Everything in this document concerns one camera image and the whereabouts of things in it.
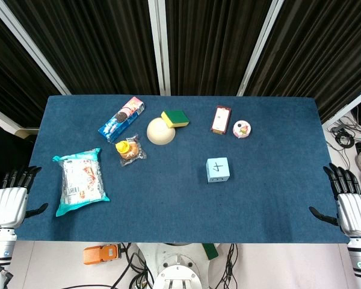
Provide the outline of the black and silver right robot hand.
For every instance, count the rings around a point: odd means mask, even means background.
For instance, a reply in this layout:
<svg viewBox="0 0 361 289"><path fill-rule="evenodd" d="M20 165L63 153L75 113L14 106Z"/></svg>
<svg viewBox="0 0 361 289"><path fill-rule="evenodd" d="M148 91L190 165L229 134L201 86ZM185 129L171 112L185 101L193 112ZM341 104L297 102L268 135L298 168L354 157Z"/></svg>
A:
<svg viewBox="0 0 361 289"><path fill-rule="evenodd" d="M361 237L361 189L357 177L349 170L330 163L323 170L329 178L336 202L337 216L331 217L309 207L314 217L340 227L348 237Z"/></svg>

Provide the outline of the small round pink container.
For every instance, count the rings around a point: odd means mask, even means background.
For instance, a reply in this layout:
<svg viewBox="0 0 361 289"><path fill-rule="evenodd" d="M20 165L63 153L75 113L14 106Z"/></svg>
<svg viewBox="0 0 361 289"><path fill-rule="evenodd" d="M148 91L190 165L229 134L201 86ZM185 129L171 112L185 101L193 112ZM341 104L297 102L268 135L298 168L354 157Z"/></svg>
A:
<svg viewBox="0 0 361 289"><path fill-rule="evenodd" d="M232 131L236 138L246 138L251 133L251 125L245 120L239 120L233 125Z"/></svg>

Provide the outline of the teal snack bag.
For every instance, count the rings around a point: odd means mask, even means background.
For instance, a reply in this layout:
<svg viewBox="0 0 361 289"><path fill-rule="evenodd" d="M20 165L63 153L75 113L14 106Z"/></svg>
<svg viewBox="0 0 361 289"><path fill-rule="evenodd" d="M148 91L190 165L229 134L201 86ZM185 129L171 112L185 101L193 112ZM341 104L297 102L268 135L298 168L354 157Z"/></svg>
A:
<svg viewBox="0 0 361 289"><path fill-rule="evenodd" d="M52 158L62 168L60 204L55 214L57 217L92 203L110 200L103 187L100 152L101 148L94 148Z"/></svg>

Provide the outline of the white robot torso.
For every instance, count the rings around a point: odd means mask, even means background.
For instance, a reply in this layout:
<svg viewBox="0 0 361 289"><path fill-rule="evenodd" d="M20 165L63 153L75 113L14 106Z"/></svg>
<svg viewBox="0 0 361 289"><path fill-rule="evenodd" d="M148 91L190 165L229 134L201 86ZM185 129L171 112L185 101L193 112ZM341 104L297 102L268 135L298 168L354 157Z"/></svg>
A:
<svg viewBox="0 0 361 289"><path fill-rule="evenodd" d="M200 243L137 243L153 277L152 289L210 289L210 260Z"/></svg>

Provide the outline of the green block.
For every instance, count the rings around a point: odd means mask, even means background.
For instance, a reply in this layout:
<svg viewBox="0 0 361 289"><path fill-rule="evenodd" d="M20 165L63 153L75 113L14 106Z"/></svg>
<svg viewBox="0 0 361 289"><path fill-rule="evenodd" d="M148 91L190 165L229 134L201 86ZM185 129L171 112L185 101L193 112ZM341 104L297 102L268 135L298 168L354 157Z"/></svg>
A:
<svg viewBox="0 0 361 289"><path fill-rule="evenodd" d="M214 243L202 243L202 246L209 261L219 256L219 253Z"/></svg>

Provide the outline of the blue table cloth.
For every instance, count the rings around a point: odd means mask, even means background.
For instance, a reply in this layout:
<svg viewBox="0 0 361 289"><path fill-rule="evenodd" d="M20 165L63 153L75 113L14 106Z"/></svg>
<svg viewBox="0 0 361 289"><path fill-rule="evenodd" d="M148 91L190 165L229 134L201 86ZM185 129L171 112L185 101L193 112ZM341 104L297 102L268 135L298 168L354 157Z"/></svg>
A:
<svg viewBox="0 0 361 289"><path fill-rule="evenodd" d="M28 208L42 214L17 230L21 240L161 243L344 243L335 226L317 220L315 207L334 216L336 205L323 167L330 162L316 103L311 98L143 96L145 110L124 137L138 134L147 158L122 167L115 147L98 129L120 109L125 95L51 96L32 153L42 168ZM231 108L225 134L211 131L217 105ZM183 111L190 123L174 139L147 138L163 111ZM233 125L251 125L236 138ZM61 217L61 174L56 155L101 148L108 202ZM208 183L208 158L226 157L230 177Z"/></svg>

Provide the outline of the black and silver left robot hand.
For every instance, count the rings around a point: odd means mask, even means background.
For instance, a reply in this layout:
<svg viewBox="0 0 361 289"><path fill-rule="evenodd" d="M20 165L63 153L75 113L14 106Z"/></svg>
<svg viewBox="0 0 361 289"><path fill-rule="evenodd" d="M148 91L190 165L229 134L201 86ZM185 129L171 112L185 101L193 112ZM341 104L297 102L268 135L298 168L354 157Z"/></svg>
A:
<svg viewBox="0 0 361 289"><path fill-rule="evenodd" d="M41 167L21 167L7 172L0 188L0 229L16 229L25 219L43 213L47 203L39 208L27 210L29 193Z"/></svg>

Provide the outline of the white frame post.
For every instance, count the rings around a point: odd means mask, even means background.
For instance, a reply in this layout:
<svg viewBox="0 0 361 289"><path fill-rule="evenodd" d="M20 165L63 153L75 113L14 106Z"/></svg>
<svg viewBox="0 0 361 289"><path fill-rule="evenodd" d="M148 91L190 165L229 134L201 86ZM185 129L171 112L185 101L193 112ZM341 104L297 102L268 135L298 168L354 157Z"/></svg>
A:
<svg viewBox="0 0 361 289"><path fill-rule="evenodd" d="M347 104L346 106L344 106L342 109L340 109L334 116L332 116L331 118L329 118L329 120L325 121L322 124L322 128L323 129L327 129L330 125L334 124L335 122L337 122L342 116L344 116L345 114L347 114L348 112L350 112L352 109L354 109L355 107L357 107L359 104L361 103L361 94L358 95L357 98L355 98L353 101L351 101L349 104Z"/></svg>
<svg viewBox="0 0 361 289"><path fill-rule="evenodd" d="M147 0L147 2L149 7L159 92L161 96L170 96L171 78L165 0Z"/></svg>
<svg viewBox="0 0 361 289"><path fill-rule="evenodd" d="M4 0L0 0L0 20L15 36L17 41L27 51L29 56L35 61L42 72L47 76L50 82L60 92L61 95L71 95L71 91L65 85L64 81L59 77L55 69L41 52L39 47L33 41L26 29L19 22L17 17L10 10Z"/></svg>
<svg viewBox="0 0 361 289"><path fill-rule="evenodd" d="M244 76L240 83L239 89L237 91L237 96L244 96L246 88L250 82L250 78L256 68L256 65L261 57L262 51L264 50L265 44L270 36L271 30L276 22L276 19L281 11L281 8L285 0L272 0L270 7L268 9L265 20L262 24L261 30L259 32L257 41L253 48L253 51L250 56L250 60L244 72Z"/></svg>
<svg viewBox="0 0 361 289"><path fill-rule="evenodd" d="M0 112L0 127L5 131L20 138L27 138L30 135L37 135L39 132L38 128L24 128L20 126L18 123L11 120L2 112Z"/></svg>

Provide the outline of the red card box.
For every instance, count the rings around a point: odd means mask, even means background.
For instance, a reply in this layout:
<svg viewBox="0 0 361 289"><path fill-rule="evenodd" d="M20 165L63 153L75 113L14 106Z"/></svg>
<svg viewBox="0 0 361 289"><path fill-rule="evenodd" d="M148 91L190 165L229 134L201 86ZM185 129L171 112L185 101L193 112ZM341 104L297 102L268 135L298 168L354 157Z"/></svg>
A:
<svg viewBox="0 0 361 289"><path fill-rule="evenodd" d="M225 134L229 124L231 108L217 105L211 131L216 134Z"/></svg>

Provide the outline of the yellow and green sponge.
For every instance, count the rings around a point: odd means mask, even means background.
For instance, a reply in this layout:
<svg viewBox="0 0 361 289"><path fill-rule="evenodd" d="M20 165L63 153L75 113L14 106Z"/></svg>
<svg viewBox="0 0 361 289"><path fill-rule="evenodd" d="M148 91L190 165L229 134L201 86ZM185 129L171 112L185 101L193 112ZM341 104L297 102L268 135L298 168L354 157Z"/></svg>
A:
<svg viewBox="0 0 361 289"><path fill-rule="evenodd" d="M178 128L187 126L190 123L189 118L183 111L163 111L161 118L169 128Z"/></svg>

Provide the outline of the cream upturned bowl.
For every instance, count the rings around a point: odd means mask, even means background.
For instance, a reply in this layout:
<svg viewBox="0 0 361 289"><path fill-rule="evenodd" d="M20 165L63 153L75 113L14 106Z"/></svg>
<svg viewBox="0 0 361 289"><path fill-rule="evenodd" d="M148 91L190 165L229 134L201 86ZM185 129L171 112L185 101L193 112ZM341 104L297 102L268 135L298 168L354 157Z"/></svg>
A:
<svg viewBox="0 0 361 289"><path fill-rule="evenodd" d="M169 128L161 117L157 117L148 124L146 134L151 143L166 145L174 139L176 131Z"/></svg>

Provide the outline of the orange device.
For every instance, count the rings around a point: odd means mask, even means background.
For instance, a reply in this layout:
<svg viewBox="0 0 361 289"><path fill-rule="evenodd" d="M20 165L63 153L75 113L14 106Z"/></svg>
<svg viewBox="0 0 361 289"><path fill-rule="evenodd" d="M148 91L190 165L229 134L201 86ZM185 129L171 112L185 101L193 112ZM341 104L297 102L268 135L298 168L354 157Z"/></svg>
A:
<svg viewBox="0 0 361 289"><path fill-rule="evenodd" d="M99 264L120 258L120 244L86 247L83 250L85 265Z"/></svg>

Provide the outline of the dark pleated curtain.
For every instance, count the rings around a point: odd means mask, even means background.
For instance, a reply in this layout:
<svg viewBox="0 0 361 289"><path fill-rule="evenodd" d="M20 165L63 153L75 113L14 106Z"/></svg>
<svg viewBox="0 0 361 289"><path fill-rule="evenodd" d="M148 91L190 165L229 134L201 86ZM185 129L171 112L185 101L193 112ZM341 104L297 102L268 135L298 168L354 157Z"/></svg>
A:
<svg viewBox="0 0 361 289"><path fill-rule="evenodd" d="M73 94L158 95L147 0L5 0Z"/></svg>
<svg viewBox="0 0 361 289"><path fill-rule="evenodd" d="M171 94L235 96L272 0L165 0Z"/></svg>
<svg viewBox="0 0 361 289"><path fill-rule="evenodd" d="M246 96L313 98L325 122L361 94L361 0L284 0Z"/></svg>
<svg viewBox="0 0 361 289"><path fill-rule="evenodd" d="M59 94L0 19L0 112L23 127L39 127L48 97Z"/></svg>

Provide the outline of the wrapped orange pastry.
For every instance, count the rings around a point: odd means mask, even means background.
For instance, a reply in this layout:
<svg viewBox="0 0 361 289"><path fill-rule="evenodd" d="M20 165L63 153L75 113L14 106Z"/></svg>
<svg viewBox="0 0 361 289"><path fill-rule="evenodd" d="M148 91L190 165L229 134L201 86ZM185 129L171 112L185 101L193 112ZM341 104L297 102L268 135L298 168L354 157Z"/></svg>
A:
<svg viewBox="0 0 361 289"><path fill-rule="evenodd" d="M145 151L141 147L138 134L117 142L115 148L120 156L120 164L122 167L136 160L144 160L147 158Z"/></svg>

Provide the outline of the light blue numbered cube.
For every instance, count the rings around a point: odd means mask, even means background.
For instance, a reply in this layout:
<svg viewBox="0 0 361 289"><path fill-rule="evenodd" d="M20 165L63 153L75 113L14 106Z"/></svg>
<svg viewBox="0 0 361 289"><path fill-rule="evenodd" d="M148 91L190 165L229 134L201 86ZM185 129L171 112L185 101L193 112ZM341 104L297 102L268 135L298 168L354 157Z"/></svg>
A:
<svg viewBox="0 0 361 289"><path fill-rule="evenodd" d="M227 181L230 177L227 158L208 158L206 161L206 174L208 183Z"/></svg>

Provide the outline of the blue cookie box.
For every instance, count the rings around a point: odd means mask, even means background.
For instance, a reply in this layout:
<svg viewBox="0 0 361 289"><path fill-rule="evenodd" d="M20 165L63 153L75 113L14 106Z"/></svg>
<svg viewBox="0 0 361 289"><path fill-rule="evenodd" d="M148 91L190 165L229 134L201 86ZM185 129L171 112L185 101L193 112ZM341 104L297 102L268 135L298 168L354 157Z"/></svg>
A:
<svg viewBox="0 0 361 289"><path fill-rule="evenodd" d="M144 111L145 104L137 97L132 97L121 109L113 115L103 126L98 129L107 142L115 140L128 128L131 123Z"/></svg>

